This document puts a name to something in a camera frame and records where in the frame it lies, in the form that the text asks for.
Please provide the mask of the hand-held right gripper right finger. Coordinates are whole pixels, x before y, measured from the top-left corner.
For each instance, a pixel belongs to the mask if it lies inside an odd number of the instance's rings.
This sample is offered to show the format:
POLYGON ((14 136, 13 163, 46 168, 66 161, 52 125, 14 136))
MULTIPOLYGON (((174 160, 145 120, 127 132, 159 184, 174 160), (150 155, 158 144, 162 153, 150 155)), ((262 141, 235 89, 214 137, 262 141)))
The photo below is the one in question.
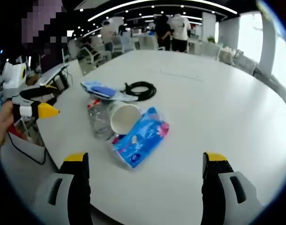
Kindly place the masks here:
POLYGON ((203 225, 248 225, 263 206, 256 187, 225 156, 203 153, 203 225))

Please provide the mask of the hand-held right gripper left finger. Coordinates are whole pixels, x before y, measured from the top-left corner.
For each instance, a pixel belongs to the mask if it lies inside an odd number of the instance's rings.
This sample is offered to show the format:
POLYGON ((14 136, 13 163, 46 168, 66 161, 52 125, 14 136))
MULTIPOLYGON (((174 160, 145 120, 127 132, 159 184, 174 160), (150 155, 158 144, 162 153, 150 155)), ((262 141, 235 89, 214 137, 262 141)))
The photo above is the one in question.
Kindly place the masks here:
POLYGON ((66 157, 60 169, 36 190, 33 211, 43 225, 90 225, 90 171, 87 152, 66 157))

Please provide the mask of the person's left hand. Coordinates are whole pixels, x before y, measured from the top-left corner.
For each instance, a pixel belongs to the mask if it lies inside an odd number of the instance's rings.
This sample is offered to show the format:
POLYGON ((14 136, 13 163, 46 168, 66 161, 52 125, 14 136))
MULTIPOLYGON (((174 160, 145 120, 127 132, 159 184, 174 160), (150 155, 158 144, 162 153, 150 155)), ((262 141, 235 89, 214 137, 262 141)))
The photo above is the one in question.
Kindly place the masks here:
POLYGON ((13 122, 13 103, 12 101, 7 101, 0 109, 0 147, 3 145, 8 128, 13 122))

